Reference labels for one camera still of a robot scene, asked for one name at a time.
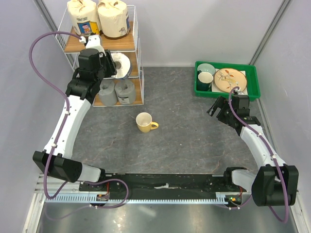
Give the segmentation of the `white blue paper roll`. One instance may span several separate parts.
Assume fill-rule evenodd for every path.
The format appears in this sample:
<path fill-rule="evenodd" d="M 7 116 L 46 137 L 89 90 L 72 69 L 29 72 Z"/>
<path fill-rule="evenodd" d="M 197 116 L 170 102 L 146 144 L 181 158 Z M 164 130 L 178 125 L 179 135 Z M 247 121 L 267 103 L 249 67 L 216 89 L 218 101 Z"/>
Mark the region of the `white blue paper roll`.
<path fill-rule="evenodd" d="M 112 78 L 115 79 L 127 79 L 132 72 L 132 65 L 130 59 L 121 52 L 113 52 L 111 53 L 113 62 L 116 64 L 115 75 L 112 75 Z"/>

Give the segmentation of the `grey paper roll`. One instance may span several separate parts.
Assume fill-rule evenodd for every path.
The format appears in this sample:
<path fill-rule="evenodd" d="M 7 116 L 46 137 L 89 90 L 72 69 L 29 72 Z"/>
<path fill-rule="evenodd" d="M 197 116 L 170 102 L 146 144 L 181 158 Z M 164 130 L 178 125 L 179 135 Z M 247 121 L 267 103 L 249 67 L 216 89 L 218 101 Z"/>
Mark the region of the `grey paper roll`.
<path fill-rule="evenodd" d="M 115 92 L 116 92 L 118 101 L 122 105 L 132 104 L 136 100 L 135 85 L 129 79 L 124 79 L 116 83 Z"/>
<path fill-rule="evenodd" d="M 102 104 L 105 106 L 114 106 L 118 101 L 113 80 L 103 80 L 98 94 Z"/>

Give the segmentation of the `beige paper roll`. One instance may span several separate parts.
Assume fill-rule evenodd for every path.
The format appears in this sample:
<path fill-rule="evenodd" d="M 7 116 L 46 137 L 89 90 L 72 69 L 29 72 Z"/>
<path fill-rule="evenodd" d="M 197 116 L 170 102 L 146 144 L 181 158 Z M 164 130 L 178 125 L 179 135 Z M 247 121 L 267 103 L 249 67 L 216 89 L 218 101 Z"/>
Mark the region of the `beige paper roll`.
<path fill-rule="evenodd" d="M 121 0 L 100 0 L 97 5 L 102 32 L 105 37 L 119 39 L 130 31 L 128 8 Z"/>
<path fill-rule="evenodd" d="M 92 0 L 69 0 L 67 2 L 72 26 L 77 35 L 88 37 L 102 31 L 97 4 Z"/>

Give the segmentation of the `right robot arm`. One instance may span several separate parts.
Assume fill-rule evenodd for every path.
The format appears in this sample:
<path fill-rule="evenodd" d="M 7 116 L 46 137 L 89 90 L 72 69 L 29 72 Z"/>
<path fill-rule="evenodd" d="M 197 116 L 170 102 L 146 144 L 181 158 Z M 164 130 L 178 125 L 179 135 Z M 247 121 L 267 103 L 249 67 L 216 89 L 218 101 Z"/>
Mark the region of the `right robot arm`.
<path fill-rule="evenodd" d="M 298 169 L 287 165 L 267 141 L 259 120 L 250 115 L 249 97 L 233 95 L 230 100 L 219 96 L 207 113 L 212 116 L 217 109 L 217 119 L 236 130 L 250 149 L 258 166 L 256 175 L 244 168 L 227 168 L 223 187 L 234 191 L 241 186 L 251 192 L 257 206 L 289 206 L 295 204 Z"/>

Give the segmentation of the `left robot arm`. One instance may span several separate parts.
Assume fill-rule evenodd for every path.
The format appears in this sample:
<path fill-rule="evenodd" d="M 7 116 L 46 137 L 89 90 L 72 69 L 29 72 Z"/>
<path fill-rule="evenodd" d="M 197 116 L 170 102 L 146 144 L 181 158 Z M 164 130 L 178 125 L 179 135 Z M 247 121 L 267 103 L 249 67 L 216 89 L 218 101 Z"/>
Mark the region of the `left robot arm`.
<path fill-rule="evenodd" d="M 104 170 L 71 159 L 73 145 L 81 123 L 100 90 L 103 79 L 116 74 L 109 50 L 84 49 L 78 56 L 65 92 L 64 108 L 56 128 L 42 151 L 35 151 L 33 161 L 48 176 L 74 183 L 87 181 L 96 191 L 105 189 Z"/>

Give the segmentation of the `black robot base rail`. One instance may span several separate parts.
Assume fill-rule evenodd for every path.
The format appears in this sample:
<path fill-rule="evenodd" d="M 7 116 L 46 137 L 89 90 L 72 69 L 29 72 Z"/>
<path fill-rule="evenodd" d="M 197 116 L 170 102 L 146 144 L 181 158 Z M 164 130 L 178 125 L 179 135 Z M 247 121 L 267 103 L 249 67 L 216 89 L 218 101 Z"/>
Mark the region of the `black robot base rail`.
<path fill-rule="evenodd" d="M 107 173 L 100 180 L 119 179 L 129 188 L 129 200 L 215 199 L 217 193 L 240 194 L 246 190 L 223 175 Z"/>

